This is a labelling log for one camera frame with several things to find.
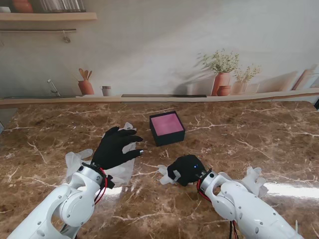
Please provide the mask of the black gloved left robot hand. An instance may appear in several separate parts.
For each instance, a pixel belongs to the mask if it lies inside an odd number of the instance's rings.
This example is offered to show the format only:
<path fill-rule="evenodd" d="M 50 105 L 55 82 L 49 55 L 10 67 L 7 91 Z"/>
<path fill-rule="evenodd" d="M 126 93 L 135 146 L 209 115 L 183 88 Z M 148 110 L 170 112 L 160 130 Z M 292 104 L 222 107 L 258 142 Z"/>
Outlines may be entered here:
<path fill-rule="evenodd" d="M 142 149 L 123 153 L 125 146 L 143 141 L 136 133 L 137 131 L 133 129 L 119 130 L 118 126 L 109 129 L 95 150 L 91 163 L 108 170 L 142 155 Z"/>

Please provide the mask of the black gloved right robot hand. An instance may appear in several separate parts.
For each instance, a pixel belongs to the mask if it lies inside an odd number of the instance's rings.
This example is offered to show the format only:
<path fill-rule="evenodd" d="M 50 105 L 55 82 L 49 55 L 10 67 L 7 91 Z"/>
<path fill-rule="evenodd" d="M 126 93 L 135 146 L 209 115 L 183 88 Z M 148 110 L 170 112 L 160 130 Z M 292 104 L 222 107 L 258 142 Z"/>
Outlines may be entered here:
<path fill-rule="evenodd" d="M 198 181 L 205 171 L 202 162 L 192 154 L 177 158 L 167 168 L 168 177 L 183 187 Z"/>

